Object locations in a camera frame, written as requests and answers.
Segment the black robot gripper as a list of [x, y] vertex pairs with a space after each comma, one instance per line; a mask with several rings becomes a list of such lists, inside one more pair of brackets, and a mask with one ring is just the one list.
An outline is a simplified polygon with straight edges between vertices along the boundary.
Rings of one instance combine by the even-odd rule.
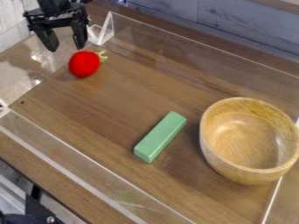
[[29, 30], [34, 32], [42, 45], [50, 52], [54, 53], [60, 45], [53, 28], [70, 26], [72, 38], [77, 49], [85, 46], [89, 15], [84, 3], [38, 3], [38, 7], [33, 10], [26, 10], [22, 16]]

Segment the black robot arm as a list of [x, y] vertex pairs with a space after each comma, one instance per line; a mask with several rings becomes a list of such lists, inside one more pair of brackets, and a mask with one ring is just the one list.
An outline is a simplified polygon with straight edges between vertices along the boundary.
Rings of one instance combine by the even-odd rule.
[[22, 13], [28, 30], [33, 32], [42, 45], [56, 52], [60, 41], [56, 28], [69, 27], [77, 49], [85, 46], [88, 40], [89, 15], [85, 3], [92, 0], [37, 0], [38, 7]]

